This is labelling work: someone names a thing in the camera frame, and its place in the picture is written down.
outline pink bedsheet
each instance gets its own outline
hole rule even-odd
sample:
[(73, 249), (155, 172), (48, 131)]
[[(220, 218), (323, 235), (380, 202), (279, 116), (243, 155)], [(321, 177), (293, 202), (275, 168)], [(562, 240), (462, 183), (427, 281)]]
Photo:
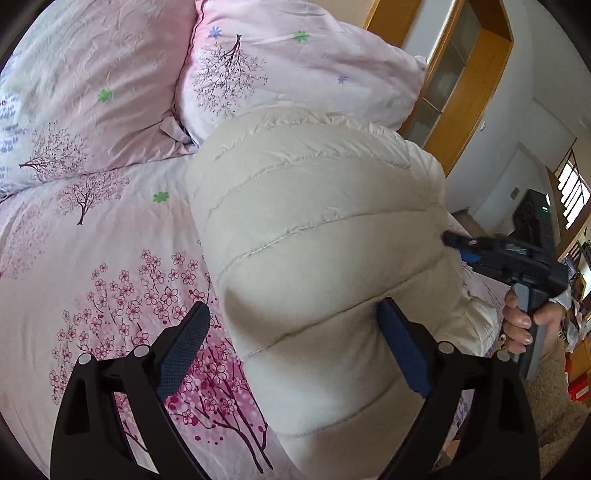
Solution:
[[(77, 357), (125, 355), (201, 300), (211, 328), (165, 402), (174, 424), (214, 479), (302, 478), (268, 428), (224, 330), (184, 188), (189, 161), (198, 159), (56, 181), (0, 204), (0, 411), (46, 474)], [(80, 189), (86, 204), (75, 200)], [(117, 405), (134, 452), (149, 466), (124, 396)]]

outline bed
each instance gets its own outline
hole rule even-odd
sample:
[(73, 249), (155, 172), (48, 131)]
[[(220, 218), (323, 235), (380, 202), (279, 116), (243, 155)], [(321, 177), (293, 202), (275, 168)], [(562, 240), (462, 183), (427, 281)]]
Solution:
[[(424, 65), (300, 0), (152, 0), (141, 10), (56, 0), (33, 22), (49, 3), (3, 17), (12, 47), (0, 76), (0, 453), (13, 478), (49, 475), (81, 353), (124, 356), (195, 301), (212, 312), (210, 332), (165, 402), (174, 424), (212, 478), (303, 478), (226, 332), (186, 168), (225, 118), (269, 104), (311, 102), (396, 129)], [(295, 81), (294, 71), (306, 74)], [(468, 268), (465, 282), (500, 326), (506, 288)], [(153, 468), (125, 397), (116, 400), (138, 462)], [(450, 439), (469, 403), (466, 392)]]

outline green flower print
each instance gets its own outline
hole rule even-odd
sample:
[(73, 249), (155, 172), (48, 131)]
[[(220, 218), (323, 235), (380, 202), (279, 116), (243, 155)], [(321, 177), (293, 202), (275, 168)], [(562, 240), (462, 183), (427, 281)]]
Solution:
[(170, 197), (170, 195), (168, 195), (168, 192), (158, 192), (154, 195), (154, 203), (162, 203), (162, 202), (166, 202), (166, 200), (168, 200), (168, 198)]
[(303, 41), (308, 41), (308, 38), (310, 38), (310, 34), (308, 32), (298, 30), (297, 32), (294, 33), (294, 40), (297, 42), (301, 43)]
[(103, 88), (97, 95), (100, 103), (106, 103), (113, 98), (113, 90), (109, 88)]

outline pillow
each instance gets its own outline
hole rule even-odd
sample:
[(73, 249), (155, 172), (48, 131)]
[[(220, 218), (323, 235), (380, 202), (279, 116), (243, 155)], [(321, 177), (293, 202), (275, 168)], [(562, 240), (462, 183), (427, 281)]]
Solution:
[(0, 193), (191, 150), (171, 106), (196, 17), (193, 0), (55, 0), (0, 76)]
[(177, 91), (199, 144), (227, 117), (266, 106), (348, 113), (398, 129), (425, 64), (303, 0), (205, 0)]

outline tree print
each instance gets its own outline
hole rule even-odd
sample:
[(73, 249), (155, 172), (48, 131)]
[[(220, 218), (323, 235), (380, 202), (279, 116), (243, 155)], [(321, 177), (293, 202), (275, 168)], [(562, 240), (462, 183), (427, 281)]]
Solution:
[(77, 225), (82, 225), (84, 216), (91, 208), (102, 202), (121, 198), (129, 179), (119, 170), (100, 171), (68, 180), (68, 185), (58, 194), (59, 212), (62, 215), (80, 210)]
[(267, 83), (267, 77), (258, 74), (264, 61), (251, 57), (242, 48), (242, 35), (236, 35), (236, 43), (224, 50), (215, 41), (197, 52), (199, 67), (193, 78), (199, 106), (224, 117), (236, 114), (240, 100), (246, 100), (254, 92), (258, 82)]
[(44, 250), (50, 229), (44, 215), (47, 206), (33, 200), (27, 203), (12, 224), (0, 255), (0, 277), (16, 280), (27, 271)]
[(34, 177), (41, 182), (78, 175), (87, 160), (85, 142), (85, 138), (71, 136), (51, 122), (47, 128), (35, 130), (31, 158), (19, 167), (33, 169)]
[(14, 145), (27, 131), (14, 123), (18, 107), (17, 95), (0, 95), (0, 155), (14, 150)]
[[(164, 406), (188, 442), (221, 446), (230, 438), (244, 445), (260, 473), (273, 469), (265, 450), (268, 424), (252, 395), (232, 342), (224, 330), (219, 305), (204, 264), (176, 252), (166, 260), (150, 250), (139, 268), (110, 272), (99, 265), (89, 276), (87, 307), (64, 310), (56, 332), (49, 374), (52, 400), (59, 405), (76, 359), (83, 352), (97, 359), (123, 357), (153, 342), (163, 328), (177, 325), (196, 301), (210, 307), (210, 331), (179, 390)], [(127, 397), (116, 395), (125, 434), (145, 450)]]

